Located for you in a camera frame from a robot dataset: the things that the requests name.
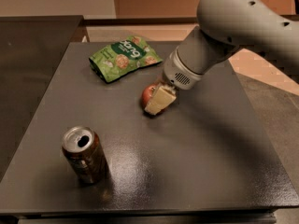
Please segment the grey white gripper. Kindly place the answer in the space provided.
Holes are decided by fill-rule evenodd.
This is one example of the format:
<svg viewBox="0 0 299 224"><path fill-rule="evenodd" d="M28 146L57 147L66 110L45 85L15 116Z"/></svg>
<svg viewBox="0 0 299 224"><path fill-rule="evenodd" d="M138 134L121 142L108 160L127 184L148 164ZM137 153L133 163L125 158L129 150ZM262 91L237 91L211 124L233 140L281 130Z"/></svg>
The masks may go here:
<svg viewBox="0 0 299 224"><path fill-rule="evenodd" d="M169 85L151 84L143 90L143 109L153 116L161 113L176 100L174 87L190 90L212 66L237 50L238 47L215 40L195 26L164 61L163 81Z"/></svg>

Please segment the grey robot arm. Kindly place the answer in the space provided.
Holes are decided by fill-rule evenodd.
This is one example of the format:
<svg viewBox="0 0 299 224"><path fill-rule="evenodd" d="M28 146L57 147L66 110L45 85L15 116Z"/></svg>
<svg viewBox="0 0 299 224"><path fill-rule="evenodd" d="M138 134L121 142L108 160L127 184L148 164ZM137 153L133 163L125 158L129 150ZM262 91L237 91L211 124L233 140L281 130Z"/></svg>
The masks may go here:
<svg viewBox="0 0 299 224"><path fill-rule="evenodd" d="M198 25L164 61L159 79L143 90L142 107L157 115L214 65L240 49L266 59L293 81L299 78L299 23L261 0L200 0Z"/></svg>

